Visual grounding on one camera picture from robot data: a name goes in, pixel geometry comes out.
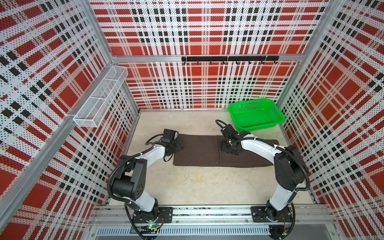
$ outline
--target green plastic basket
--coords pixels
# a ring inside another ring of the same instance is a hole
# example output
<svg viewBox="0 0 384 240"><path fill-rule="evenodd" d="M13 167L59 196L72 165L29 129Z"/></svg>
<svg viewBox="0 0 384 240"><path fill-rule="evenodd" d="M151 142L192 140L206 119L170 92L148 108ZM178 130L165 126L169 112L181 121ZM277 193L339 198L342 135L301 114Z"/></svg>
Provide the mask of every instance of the green plastic basket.
<svg viewBox="0 0 384 240"><path fill-rule="evenodd" d="M267 98L232 103L228 110L239 132L274 127L285 121L280 109Z"/></svg>

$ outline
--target beige floor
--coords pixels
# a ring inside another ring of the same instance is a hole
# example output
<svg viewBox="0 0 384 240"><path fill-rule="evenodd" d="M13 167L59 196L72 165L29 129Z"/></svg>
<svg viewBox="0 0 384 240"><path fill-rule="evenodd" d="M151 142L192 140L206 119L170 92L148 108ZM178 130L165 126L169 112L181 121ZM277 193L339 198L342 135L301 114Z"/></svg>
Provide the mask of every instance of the beige floor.
<svg viewBox="0 0 384 240"><path fill-rule="evenodd" d="M229 113L220 111L143 112L128 155L145 150L148 147L145 141L162 133L164 128L181 134L220 135L216 119L232 123ZM287 145L279 126L252 133ZM273 166L181 167L172 162L173 159L169 162L160 159L147 169L145 190L160 205L265 204L277 185ZM308 192L299 192L294 203L312 204L312 200ZM110 205L122 205L122 202L111 200Z"/></svg>

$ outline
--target red and white plaid pattern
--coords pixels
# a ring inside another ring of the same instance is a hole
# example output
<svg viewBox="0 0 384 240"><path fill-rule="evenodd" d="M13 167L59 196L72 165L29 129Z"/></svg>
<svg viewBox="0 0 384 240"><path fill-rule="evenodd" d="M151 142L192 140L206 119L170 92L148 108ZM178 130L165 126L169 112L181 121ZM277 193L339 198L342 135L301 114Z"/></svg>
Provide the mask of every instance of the red and white plaid pattern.
<svg viewBox="0 0 384 240"><path fill-rule="evenodd" d="M90 0L112 54L302 53L328 0Z"/></svg>
<svg viewBox="0 0 384 240"><path fill-rule="evenodd" d="M296 62L121 63L139 108L226 108L256 98L277 101Z"/></svg>
<svg viewBox="0 0 384 240"><path fill-rule="evenodd" d="M281 108L347 239L383 238L383 36L383 2L344 1Z"/></svg>
<svg viewBox="0 0 384 240"><path fill-rule="evenodd" d="M81 239L134 117L120 90L99 128L75 127L0 239Z"/></svg>
<svg viewBox="0 0 384 240"><path fill-rule="evenodd" d="M106 58L77 0L0 1L0 31L2 198ZM81 239L127 138L132 122L127 110L120 93L103 127L72 131L0 239Z"/></svg>

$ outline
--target metal rail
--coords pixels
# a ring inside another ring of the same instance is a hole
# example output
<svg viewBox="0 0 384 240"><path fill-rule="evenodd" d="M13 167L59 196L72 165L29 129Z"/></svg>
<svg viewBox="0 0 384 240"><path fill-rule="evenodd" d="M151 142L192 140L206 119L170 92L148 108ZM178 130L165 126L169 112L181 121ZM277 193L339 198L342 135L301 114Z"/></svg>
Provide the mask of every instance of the metal rail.
<svg viewBox="0 0 384 240"><path fill-rule="evenodd" d="M140 112L226 112L228 108L163 108L142 109Z"/></svg>
<svg viewBox="0 0 384 240"><path fill-rule="evenodd" d="M89 0L78 0L80 6L83 9L85 17L88 19L88 23L91 25L93 31L95 32L96 38L100 43L100 47L103 49L105 56L108 59L108 63L112 63L111 49L107 43L107 39L104 37L104 33L101 31L99 26L99 21L96 19L96 15L93 12L92 6L89 3Z"/></svg>
<svg viewBox="0 0 384 240"><path fill-rule="evenodd" d="M172 222L164 226L174 225L274 225L269 221L253 223L252 206L265 207L265 205L174 205ZM325 204L296 204L295 224L332 224L336 220ZM130 226L124 206L98 206L95 207L89 226Z"/></svg>

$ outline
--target wall-mounted shelf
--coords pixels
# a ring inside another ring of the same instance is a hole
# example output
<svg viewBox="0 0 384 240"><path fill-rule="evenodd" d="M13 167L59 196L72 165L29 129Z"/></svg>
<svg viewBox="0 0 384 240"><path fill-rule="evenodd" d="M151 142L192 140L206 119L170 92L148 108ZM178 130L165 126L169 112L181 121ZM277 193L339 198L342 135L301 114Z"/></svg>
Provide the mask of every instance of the wall-mounted shelf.
<svg viewBox="0 0 384 240"><path fill-rule="evenodd" d="M76 114L79 127L98 127L107 114L113 99L128 76L126 67L111 66L109 71Z"/></svg>

